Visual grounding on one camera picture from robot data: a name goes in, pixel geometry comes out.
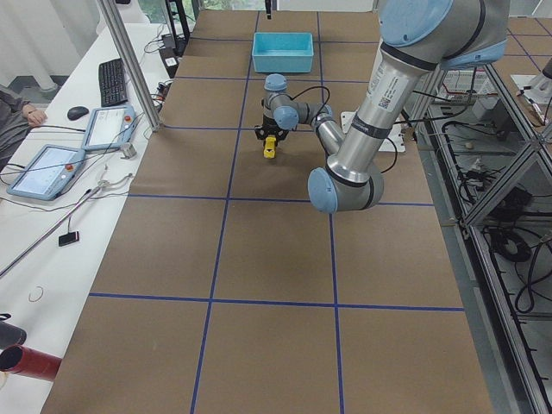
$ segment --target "black cup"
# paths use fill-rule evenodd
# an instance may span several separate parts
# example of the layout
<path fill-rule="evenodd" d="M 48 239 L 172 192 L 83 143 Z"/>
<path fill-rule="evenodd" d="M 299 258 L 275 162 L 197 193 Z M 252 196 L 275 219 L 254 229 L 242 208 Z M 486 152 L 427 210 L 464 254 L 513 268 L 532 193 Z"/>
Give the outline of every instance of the black cup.
<path fill-rule="evenodd" d="M 23 329 L 4 322 L 10 318 L 9 313 L 0 313 L 0 349 L 6 349 L 12 345 L 21 345 L 27 339 L 27 332 Z"/>

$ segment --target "yellow object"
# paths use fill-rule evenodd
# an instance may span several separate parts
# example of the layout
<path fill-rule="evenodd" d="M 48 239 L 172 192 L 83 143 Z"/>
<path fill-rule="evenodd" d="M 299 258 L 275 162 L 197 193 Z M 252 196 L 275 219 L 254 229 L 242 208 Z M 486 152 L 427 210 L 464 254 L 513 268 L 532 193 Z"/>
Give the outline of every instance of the yellow object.
<path fill-rule="evenodd" d="M 263 151 L 263 155 L 269 160 L 276 156 L 276 137 L 274 135 L 269 135 L 265 139 L 265 150 Z"/>

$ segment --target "keyboard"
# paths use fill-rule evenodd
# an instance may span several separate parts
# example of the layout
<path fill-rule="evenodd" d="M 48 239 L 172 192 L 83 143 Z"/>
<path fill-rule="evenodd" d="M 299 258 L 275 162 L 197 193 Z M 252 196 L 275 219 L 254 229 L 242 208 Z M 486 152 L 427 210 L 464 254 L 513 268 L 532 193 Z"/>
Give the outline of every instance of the keyboard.
<path fill-rule="evenodd" d="M 115 106 L 128 101 L 121 58 L 100 63 L 97 72 L 102 107 Z"/>

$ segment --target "computer mouse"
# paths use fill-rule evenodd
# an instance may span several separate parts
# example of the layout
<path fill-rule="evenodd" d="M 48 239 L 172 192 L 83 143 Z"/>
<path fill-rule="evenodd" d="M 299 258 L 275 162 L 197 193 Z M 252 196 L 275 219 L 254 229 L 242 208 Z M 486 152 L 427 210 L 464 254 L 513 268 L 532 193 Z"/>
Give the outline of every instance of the computer mouse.
<path fill-rule="evenodd" d="M 71 121 L 76 121 L 80 117 L 85 116 L 88 112 L 90 111 L 85 106 L 73 106 L 67 111 L 67 118 Z"/>

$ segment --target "tablet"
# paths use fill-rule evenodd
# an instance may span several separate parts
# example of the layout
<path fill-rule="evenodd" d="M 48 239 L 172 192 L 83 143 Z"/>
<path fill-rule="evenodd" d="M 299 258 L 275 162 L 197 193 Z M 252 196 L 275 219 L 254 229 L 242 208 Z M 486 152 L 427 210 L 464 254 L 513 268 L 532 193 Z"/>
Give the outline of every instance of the tablet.
<path fill-rule="evenodd" d="M 8 187 L 14 196 L 53 200 L 84 164 L 82 148 L 46 145 Z"/>
<path fill-rule="evenodd" d="M 119 149 L 136 128 L 135 110 L 130 105 L 92 110 L 82 148 L 85 151 Z"/>

